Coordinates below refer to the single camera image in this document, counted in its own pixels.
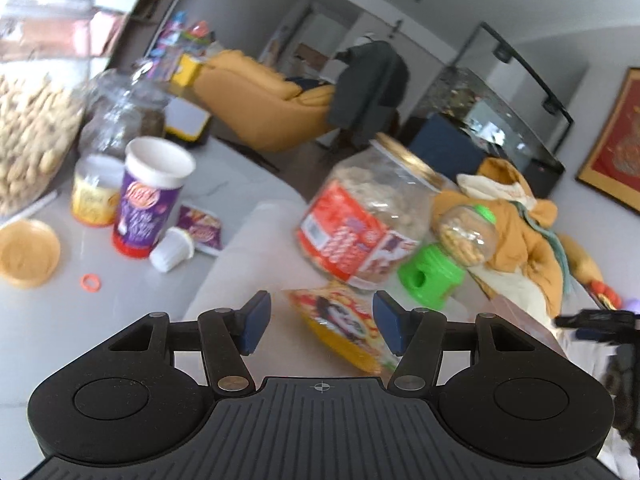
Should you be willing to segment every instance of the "red jar label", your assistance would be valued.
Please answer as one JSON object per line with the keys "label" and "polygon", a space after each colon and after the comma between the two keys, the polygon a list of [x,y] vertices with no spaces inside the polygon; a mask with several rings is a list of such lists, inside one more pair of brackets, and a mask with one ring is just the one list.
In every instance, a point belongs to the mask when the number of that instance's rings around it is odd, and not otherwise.
{"label": "red jar label", "polygon": [[366,211],[337,180],[312,203],[296,235],[318,265],[358,288],[376,288],[418,245]]}

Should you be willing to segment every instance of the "snack packet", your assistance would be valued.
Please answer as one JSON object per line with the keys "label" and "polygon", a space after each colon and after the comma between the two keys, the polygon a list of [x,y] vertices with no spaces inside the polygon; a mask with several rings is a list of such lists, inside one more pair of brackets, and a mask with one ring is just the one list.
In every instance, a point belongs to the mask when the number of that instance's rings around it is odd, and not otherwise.
{"label": "snack packet", "polygon": [[191,235],[197,250],[212,256],[220,254],[222,222],[213,213],[183,203],[175,226]]}
{"label": "snack packet", "polygon": [[329,282],[322,288],[288,290],[290,304],[329,348],[366,373],[395,370],[395,357],[362,300],[345,285]]}

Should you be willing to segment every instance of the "framed picture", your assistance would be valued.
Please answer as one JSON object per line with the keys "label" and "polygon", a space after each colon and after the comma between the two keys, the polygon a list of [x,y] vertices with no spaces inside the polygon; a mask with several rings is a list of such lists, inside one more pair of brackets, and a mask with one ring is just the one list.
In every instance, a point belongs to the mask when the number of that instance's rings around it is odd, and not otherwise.
{"label": "framed picture", "polygon": [[580,182],[640,212],[640,68],[630,68]]}

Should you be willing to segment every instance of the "orange round lid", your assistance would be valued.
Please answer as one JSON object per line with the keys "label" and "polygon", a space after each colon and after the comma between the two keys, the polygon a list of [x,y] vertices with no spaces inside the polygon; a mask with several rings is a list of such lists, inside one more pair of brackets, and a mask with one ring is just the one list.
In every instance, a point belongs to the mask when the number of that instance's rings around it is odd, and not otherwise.
{"label": "orange round lid", "polygon": [[0,229],[0,275],[12,285],[42,285],[59,260],[60,240],[44,222],[20,220]]}

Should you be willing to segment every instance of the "barcode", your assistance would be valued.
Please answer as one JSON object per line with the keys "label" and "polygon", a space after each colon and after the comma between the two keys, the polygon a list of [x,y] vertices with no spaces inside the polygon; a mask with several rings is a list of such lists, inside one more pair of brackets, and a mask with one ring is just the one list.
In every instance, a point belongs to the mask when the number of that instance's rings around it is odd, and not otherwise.
{"label": "barcode", "polygon": [[306,235],[306,238],[311,242],[313,247],[319,251],[322,250],[330,238],[312,214],[309,214],[302,222],[302,232]]}

